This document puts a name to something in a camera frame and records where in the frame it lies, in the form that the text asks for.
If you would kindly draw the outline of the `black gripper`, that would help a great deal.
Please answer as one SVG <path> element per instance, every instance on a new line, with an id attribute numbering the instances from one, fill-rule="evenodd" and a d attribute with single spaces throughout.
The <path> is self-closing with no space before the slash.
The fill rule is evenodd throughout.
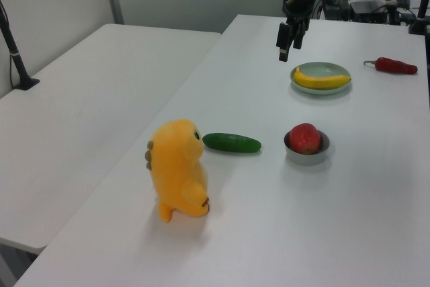
<path id="1" fill-rule="evenodd" d="M 288 61 L 290 50 L 290 26 L 294 23 L 293 48 L 301 49 L 303 38 L 308 31 L 313 10 L 313 0 L 283 0 L 282 11 L 286 15 L 286 23 L 279 25 L 276 46 L 279 48 L 279 60 Z"/>

